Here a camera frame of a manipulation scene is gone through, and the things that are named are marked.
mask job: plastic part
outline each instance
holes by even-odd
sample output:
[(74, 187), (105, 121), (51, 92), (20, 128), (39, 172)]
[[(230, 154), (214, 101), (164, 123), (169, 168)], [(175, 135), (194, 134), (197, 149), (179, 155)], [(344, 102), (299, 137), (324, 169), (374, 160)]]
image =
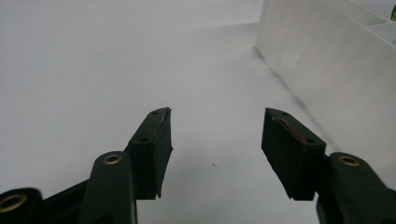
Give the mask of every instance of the plastic part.
[[(346, 153), (333, 153), (328, 163), (326, 176), (331, 194), (319, 194), (320, 223), (396, 223), (394, 192), (366, 161)], [(325, 204), (329, 195), (337, 204), (332, 208)], [(343, 221), (334, 221), (335, 217)]]
[(98, 157), (78, 217), (78, 224), (137, 223), (131, 160), (125, 152)]
[(289, 113), (265, 109), (262, 150), (294, 200), (312, 201), (326, 143)]
[(44, 200), (44, 219), (47, 223), (77, 223), (79, 209), (84, 198), (88, 180), (65, 189)]
[(161, 188), (172, 153), (171, 109), (150, 112), (129, 141), (125, 152), (131, 157), (137, 200), (154, 200)]
[(0, 195), (0, 223), (41, 223), (42, 197), (37, 189), (13, 189)]

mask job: hole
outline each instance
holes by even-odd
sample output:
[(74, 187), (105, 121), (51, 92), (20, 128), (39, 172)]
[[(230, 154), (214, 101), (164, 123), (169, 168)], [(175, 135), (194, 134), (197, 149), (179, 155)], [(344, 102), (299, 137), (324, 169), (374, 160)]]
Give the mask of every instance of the hole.
[(140, 142), (148, 142), (149, 139), (148, 139), (148, 138), (140, 138), (139, 141), (140, 141)]
[(95, 224), (112, 224), (114, 223), (114, 217), (111, 215), (105, 215), (96, 219)]
[(110, 155), (110, 156), (107, 156), (103, 160), (103, 163), (107, 164), (107, 165), (111, 165), (111, 164), (115, 164), (115, 163), (121, 161), (121, 159), (122, 159), (122, 156), (120, 156), (120, 155)]
[(361, 163), (355, 159), (353, 159), (352, 157), (348, 157), (348, 156), (341, 156), (339, 158), (340, 162), (342, 162), (345, 165), (350, 165), (350, 166), (360, 166)]
[(18, 208), (26, 200), (27, 197), (24, 194), (14, 194), (6, 197), (0, 201), (0, 213), (6, 213)]

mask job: screw hole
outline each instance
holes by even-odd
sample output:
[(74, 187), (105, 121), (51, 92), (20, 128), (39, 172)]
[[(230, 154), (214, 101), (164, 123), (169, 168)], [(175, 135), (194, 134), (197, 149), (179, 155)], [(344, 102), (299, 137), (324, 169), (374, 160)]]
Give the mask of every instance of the screw hole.
[(103, 160), (103, 163), (106, 165), (111, 165), (111, 164), (115, 164), (115, 163), (121, 161), (121, 159), (122, 159), (122, 156), (120, 156), (120, 155), (110, 155), (110, 156), (107, 156)]
[(111, 215), (105, 215), (105, 216), (99, 217), (95, 221), (95, 224), (112, 224), (112, 223), (114, 223), (114, 217)]
[(13, 194), (0, 201), (0, 213), (12, 211), (26, 202), (27, 197), (24, 194)]
[(352, 157), (348, 157), (348, 156), (341, 156), (339, 158), (340, 162), (342, 162), (345, 165), (350, 165), (350, 166), (360, 166), (361, 163), (357, 160), (355, 160)]
[(140, 142), (144, 142), (144, 143), (146, 143), (146, 142), (148, 142), (148, 141), (149, 141), (149, 139), (148, 139), (148, 138), (140, 138), (139, 140), (140, 140)]

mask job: white surface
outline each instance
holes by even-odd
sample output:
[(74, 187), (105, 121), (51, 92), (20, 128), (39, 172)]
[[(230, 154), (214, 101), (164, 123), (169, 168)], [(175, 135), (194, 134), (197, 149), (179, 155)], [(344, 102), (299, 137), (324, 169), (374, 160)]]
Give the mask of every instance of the white surface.
[(396, 23), (348, 0), (265, 0), (257, 46), (342, 151), (396, 189)]
[(175, 150), (140, 223), (318, 223), (261, 151), (267, 106), (324, 137), (254, 49), (261, 4), (1, 1), (0, 191), (79, 183), (169, 106)]
[(392, 14), (392, 10), (396, 5), (396, 0), (355, 0), (370, 8), (375, 13), (378, 13), (388, 19)]

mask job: black plastic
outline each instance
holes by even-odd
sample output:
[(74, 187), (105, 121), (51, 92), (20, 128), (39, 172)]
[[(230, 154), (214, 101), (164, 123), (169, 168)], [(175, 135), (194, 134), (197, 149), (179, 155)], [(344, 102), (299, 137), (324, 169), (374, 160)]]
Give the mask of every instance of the black plastic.
[(37, 189), (13, 189), (0, 195), (0, 223), (41, 223), (43, 200)]
[(312, 201), (326, 143), (287, 112), (265, 109), (262, 150), (294, 200)]
[(125, 152), (96, 159), (82, 201), (78, 224), (132, 224), (136, 219), (131, 160)]
[(346, 153), (333, 153), (329, 159), (328, 184), (344, 224), (396, 223), (394, 192), (366, 161)]
[(44, 217), (49, 224), (76, 223), (88, 180), (61, 191), (44, 201)]
[(147, 115), (125, 152), (131, 156), (137, 200), (154, 200), (161, 188), (172, 153), (171, 109), (154, 110)]

